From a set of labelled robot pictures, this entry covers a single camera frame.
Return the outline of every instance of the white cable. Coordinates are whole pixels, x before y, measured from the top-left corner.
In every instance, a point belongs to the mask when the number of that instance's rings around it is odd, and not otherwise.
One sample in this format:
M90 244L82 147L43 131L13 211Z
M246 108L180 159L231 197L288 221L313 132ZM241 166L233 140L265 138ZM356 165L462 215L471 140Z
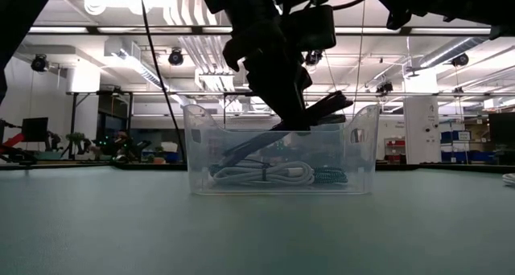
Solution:
M515 174L504 174L502 181L505 182L506 186L515 187Z
M270 182L287 186L305 186L315 181L314 171L305 162L286 162L265 170L243 166L225 167L213 175L220 184Z

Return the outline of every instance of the coiled cable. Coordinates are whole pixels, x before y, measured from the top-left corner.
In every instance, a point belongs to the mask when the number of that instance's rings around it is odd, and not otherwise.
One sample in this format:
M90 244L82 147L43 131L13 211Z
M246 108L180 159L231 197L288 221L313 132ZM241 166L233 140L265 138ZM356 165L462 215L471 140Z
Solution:
M286 162L277 166L267 163L253 166L222 167L213 165L210 174L219 184L276 183L285 186L306 186L321 183L347 183L347 176L338 167L311 168L305 162Z
M515 187L515 174L504 174L502 181L505 182L506 186Z

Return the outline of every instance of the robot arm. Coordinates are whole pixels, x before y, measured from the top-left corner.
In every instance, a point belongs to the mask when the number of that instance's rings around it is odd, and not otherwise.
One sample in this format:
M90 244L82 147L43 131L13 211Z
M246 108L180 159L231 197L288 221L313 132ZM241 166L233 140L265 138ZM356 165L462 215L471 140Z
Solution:
M293 6L309 5L290 14ZM312 81L302 67L302 51L322 51L336 45L333 11L355 6L324 5L328 0L205 0L215 14L222 10L233 25L232 39L223 51L228 66L248 72L249 87L258 94L289 128L306 129L302 92ZM441 14L444 21L461 18L493 25L491 38L511 31L515 24L509 14L515 0L379 0L390 11L389 29L406 25L412 14ZM281 5L279 14L276 5ZM315 115L316 120L323 118Z

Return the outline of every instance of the gray tabletop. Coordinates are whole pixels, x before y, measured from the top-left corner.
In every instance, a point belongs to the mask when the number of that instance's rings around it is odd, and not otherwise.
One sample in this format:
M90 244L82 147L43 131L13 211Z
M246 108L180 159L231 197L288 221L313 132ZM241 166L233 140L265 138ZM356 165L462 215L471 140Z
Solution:
M515 274L498 174L378 173L372 195L190 195L186 173L0 171L4 274Z

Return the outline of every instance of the security camera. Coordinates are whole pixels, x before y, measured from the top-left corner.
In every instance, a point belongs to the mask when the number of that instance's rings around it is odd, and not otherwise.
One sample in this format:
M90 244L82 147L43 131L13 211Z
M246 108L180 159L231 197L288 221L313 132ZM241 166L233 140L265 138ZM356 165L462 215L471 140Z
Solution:
M39 72L39 73L45 73L50 68L50 64L47 61L47 56L44 54L38 54L35 56L35 58L32 60L31 64L32 70Z
M462 54L462 55L457 56L453 60L451 60L451 64L454 67L458 67L458 66L463 67L463 66L467 66L468 61L469 61L468 55Z
M307 66L315 66L322 58L323 55L321 50L309 51L306 54L306 58L304 58L304 62L306 62Z
M386 81L385 83L379 84L377 86L376 93L389 93L393 91L392 82Z
M173 66L182 65L184 62L183 54L181 54L182 51L183 51L183 49L181 49L181 48L171 49L171 54L168 57L168 62L170 62L170 64Z

